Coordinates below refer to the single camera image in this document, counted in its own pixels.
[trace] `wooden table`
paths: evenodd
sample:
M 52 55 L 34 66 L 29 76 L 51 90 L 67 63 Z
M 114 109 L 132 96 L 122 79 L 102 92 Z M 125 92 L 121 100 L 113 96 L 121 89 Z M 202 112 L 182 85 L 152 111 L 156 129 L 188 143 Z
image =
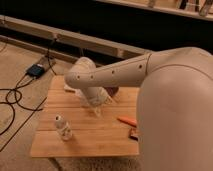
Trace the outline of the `wooden table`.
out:
M 90 157 L 138 155 L 138 142 L 128 138 L 131 126 L 118 116 L 136 117 L 137 88 L 120 88 L 115 104 L 102 106 L 102 116 L 82 107 L 80 99 L 64 91 L 63 76 L 55 76 L 48 91 L 32 143 L 32 157 Z M 56 115 L 69 121 L 73 137 L 62 141 L 54 126 Z

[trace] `floor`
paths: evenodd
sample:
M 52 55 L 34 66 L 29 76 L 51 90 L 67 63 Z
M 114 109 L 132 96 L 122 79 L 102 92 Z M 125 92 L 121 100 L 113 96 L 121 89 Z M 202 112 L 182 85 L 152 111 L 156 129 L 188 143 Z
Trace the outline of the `floor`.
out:
M 12 45 L 7 45 L 4 51 L 0 52 L 0 88 L 13 87 L 25 72 L 26 68 L 40 59 L 42 54 L 28 51 Z M 56 61 L 54 70 L 57 74 L 64 74 L 71 67 L 71 63 Z M 48 71 L 39 80 L 29 87 L 23 88 L 22 104 L 35 107 L 46 96 L 47 90 L 53 77 L 53 73 Z M 0 92 L 0 100 L 4 100 L 4 92 Z M 17 116 L 10 130 L 0 136 L 0 148 L 13 135 L 21 123 L 31 114 L 15 106 Z M 10 109 L 5 105 L 0 105 L 3 112 L 0 117 L 0 126 L 4 124 L 2 119 L 8 120 L 11 114 Z M 45 158 L 31 158 L 29 156 L 32 140 L 38 124 L 40 112 L 36 112 L 33 117 L 20 129 L 9 144 L 0 152 L 1 171 L 55 171 L 56 169 Z M 105 157 L 105 158 L 57 158 L 58 162 L 67 171 L 139 171 L 140 163 L 138 157 Z

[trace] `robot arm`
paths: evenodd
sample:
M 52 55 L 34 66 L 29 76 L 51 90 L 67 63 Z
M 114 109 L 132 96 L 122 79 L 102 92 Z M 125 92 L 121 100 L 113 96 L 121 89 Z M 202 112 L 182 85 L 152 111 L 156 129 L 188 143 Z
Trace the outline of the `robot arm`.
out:
M 98 86 L 140 87 L 137 121 L 143 171 L 212 171 L 212 66 L 208 52 L 180 48 L 100 68 L 79 59 L 65 81 L 89 98 L 98 95 Z

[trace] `black cable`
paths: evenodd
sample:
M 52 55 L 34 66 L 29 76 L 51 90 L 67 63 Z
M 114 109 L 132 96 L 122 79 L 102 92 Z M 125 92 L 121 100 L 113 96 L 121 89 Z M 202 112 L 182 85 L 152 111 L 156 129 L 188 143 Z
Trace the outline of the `black cable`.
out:
M 15 120 L 15 116 L 16 116 L 16 112 L 15 112 L 15 108 L 13 107 L 12 104 L 8 104 L 7 102 L 0 102 L 0 104 L 5 104 L 5 105 L 9 105 L 12 109 L 12 120 L 10 121 L 9 125 L 2 131 L 0 132 L 0 136 L 3 135 L 5 132 L 8 131 L 8 129 L 11 127 L 11 125 L 13 124 L 14 120 Z
M 8 124 L 8 126 L 3 131 L 0 132 L 0 136 L 3 135 L 6 131 L 8 131 L 8 129 L 11 127 L 11 125 L 13 124 L 13 122 L 15 120 L 16 111 L 15 111 L 15 108 L 13 106 L 14 104 L 17 104 L 18 106 L 20 106 L 21 108 L 23 108 L 25 110 L 30 110 L 30 111 L 33 111 L 33 112 L 41 111 L 42 110 L 42 108 L 39 109 L 37 107 L 35 109 L 31 109 L 31 108 L 25 107 L 25 106 L 23 106 L 23 105 L 20 104 L 20 101 L 21 101 L 23 95 L 22 95 L 21 91 L 19 91 L 19 89 L 30 85 L 32 83 L 32 81 L 34 80 L 34 78 L 32 78 L 27 83 L 25 83 L 23 85 L 19 85 L 24 80 L 25 77 L 26 77 L 26 74 L 23 75 L 21 77 L 21 79 L 16 83 L 15 88 L 12 88 L 12 89 L 10 89 L 10 88 L 2 88 L 2 89 L 0 89 L 0 91 L 8 91 L 8 93 L 5 96 L 5 102 L 0 102 L 0 104 L 8 105 L 12 109 L 12 120 L 10 121 L 10 123 Z M 14 102 L 9 101 L 9 95 L 12 92 L 13 92 L 14 97 L 15 97 L 15 101 Z
M 47 47 L 47 52 L 46 52 L 46 55 L 45 55 L 45 57 L 47 57 L 47 60 L 48 60 L 48 65 L 49 65 L 49 67 L 50 67 L 50 69 L 51 69 L 51 71 L 53 72 L 54 75 L 57 75 L 57 74 L 56 74 L 56 72 L 54 71 L 54 69 L 53 69 L 53 67 L 52 67 L 52 65 L 51 65 L 51 63 L 50 63 L 50 48 L 53 46 L 53 44 L 54 44 L 56 41 L 57 41 L 57 39 L 53 39 L 53 40 L 50 42 L 50 44 L 49 44 L 48 47 Z
M 18 83 L 16 85 L 18 85 L 23 79 L 24 79 L 25 75 L 18 81 Z M 3 89 L 0 89 L 0 91 L 11 91 L 13 89 L 8 89 L 8 88 L 3 88 Z M 21 92 L 18 90 L 18 89 L 14 89 L 13 90 L 14 92 L 18 92 L 19 94 L 19 99 L 16 99 L 16 101 L 20 101 L 21 98 L 22 98 L 22 94 Z M 14 120 L 15 120 L 15 116 L 16 116 L 16 112 L 15 112 L 15 108 L 13 107 L 13 104 L 11 103 L 8 103 L 7 101 L 6 102 L 0 102 L 0 104 L 4 104 L 4 105 L 8 105 L 11 107 L 12 109 L 12 120 L 10 121 L 10 123 L 8 124 L 8 126 L 2 131 L 0 132 L 0 136 L 3 135 L 10 127 L 11 125 L 13 124 Z
M 41 103 L 36 107 L 36 109 L 38 109 L 46 100 L 47 98 L 45 97 Z M 13 139 L 13 137 L 15 137 L 15 135 L 19 132 L 19 130 L 27 123 L 27 121 L 33 116 L 33 114 L 36 111 L 33 111 L 28 118 L 21 124 L 21 126 L 16 130 L 16 132 L 10 137 L 10 139 L 4 144 L 4 146 L 0 149 L 0 152 L 2 152 L 2 150 L 7 146 L 7 144 Z

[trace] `orange object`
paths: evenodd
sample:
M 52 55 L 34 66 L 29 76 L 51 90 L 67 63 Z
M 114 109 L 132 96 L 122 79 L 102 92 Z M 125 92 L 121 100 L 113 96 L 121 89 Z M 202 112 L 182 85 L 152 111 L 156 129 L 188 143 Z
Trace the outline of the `orange object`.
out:
M 126 116 L 120 116 L 117 118 L 119 121 L 121 122 L 124 122 L 124 123 L 127 123 L 129 125 L 132 125 L 132 126 L 137 126 L 137 121 L 136 119 L 133 119 L 133 118 L 129 118 L 129 117 L 126 117 Z

